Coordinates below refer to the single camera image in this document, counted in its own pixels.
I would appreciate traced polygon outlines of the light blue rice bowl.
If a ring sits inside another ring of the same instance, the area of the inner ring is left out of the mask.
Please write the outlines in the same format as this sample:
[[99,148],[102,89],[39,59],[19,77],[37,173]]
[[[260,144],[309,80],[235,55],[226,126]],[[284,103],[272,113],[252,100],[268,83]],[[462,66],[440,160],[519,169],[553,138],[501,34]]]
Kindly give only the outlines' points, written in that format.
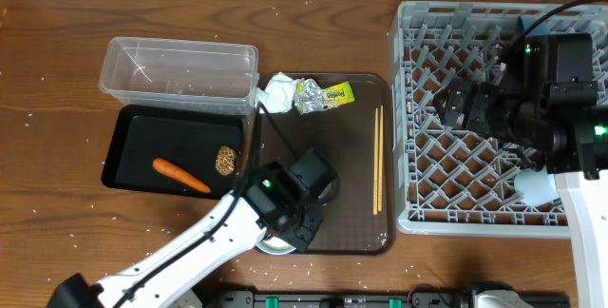
[[288,242],[277,237],[262,240],[256,247],[264,253],[275,256],[287,255],[296,250],[296,248],[291,246]]

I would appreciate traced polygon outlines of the brown food scrap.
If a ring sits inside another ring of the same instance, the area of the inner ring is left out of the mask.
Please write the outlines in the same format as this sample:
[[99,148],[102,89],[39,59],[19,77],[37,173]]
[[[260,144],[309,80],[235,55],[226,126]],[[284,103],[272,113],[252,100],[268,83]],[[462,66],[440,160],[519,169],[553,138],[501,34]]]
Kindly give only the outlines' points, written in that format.
[[215,160],[215,169],[222,176],[231,175],[236,168],[238,155],[236,151],[226,145],[219,148]]

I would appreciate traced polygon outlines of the light blue cup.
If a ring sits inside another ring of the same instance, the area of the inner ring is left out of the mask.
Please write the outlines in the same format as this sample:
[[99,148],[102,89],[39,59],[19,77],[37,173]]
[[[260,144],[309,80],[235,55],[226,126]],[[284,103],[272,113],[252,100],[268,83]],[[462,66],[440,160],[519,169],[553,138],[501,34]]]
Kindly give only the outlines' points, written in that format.
[[553,202],[560,197],[555,177],[547,172],[546,167],[539,171],[522,170],[515,176],[514,188],[521,195],[521,201],[533,207]]

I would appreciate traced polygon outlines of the white tissue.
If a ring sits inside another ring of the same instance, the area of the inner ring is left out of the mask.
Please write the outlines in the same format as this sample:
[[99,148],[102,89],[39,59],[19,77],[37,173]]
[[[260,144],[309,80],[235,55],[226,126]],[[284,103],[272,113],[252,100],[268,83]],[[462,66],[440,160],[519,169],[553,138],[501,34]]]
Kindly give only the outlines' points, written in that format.
[[269,113],[287,113],[294,107],[295,89],[299,80],[282,72],[272,76],[264,89],[256,89],[256,105]]

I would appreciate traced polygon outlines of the orange carrot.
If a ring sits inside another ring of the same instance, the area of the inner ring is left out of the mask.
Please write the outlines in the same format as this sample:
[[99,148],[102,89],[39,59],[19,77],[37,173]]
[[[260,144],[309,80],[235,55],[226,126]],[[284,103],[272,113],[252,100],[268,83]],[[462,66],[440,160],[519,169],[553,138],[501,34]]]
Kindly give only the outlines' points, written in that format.
[[152,166],[157,172],[161,173],[165,177],[168,177],[179,183],[183,183],[193,189],[196,189],[201,193],[211,193],[211,188],[207,184],[197,179],[195,176],[188,173],[181,167],[167,161],[166,159],[157,158],[153,161]]

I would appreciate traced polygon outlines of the blue plate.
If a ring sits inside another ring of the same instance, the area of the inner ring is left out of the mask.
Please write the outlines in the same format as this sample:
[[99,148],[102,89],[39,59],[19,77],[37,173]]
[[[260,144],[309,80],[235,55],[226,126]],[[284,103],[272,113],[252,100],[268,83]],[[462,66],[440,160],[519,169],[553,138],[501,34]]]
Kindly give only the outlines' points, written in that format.
[[[533,16],[529,16],[529,15],[522,15],[518,17],[518,21],[517,21],[517,34],[518,35],[522,35],[524,32],[526,32],[535,22],[537,21],[537,19]],[[544,28],[542,26],[536,27],[534,29],[532,29],[527,36],[531,37],[531,36],[537,36],[537,35],[542,35],[544,33]]]

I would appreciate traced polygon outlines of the yellow green snack wrapper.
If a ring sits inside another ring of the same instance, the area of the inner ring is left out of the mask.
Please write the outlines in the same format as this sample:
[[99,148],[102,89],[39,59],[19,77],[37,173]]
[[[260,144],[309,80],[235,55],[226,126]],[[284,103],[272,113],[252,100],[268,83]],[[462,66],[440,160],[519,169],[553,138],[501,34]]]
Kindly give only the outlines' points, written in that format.
[[323,103],[328,106],[341,106],[355,101],[349,82],[343,82],[322,90]]

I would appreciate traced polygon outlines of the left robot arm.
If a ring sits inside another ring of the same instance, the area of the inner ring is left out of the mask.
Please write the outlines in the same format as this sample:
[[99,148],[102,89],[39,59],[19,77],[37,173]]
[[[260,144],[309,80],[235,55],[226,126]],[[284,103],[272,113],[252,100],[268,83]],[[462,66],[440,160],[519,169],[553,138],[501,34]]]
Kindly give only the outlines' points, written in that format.
[[94,284],[81,274],[64,280],[47,308],[168,307],[264,239],[278,238],[302,253],[339,186],[335,168],[314,149],[293,164],[265,164],[248,172],[204,218],[140,262]]

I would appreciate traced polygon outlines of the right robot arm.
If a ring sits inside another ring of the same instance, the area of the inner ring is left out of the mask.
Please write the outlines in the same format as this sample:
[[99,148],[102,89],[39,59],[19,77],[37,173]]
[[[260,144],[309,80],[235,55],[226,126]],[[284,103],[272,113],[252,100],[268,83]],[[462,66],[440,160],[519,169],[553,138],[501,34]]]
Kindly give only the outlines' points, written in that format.
[[432,104],[445,126],[540,151],[570,230],[579,306],[607,304],[607,108],[588,33],[522,33],[497,85],[455,79]]

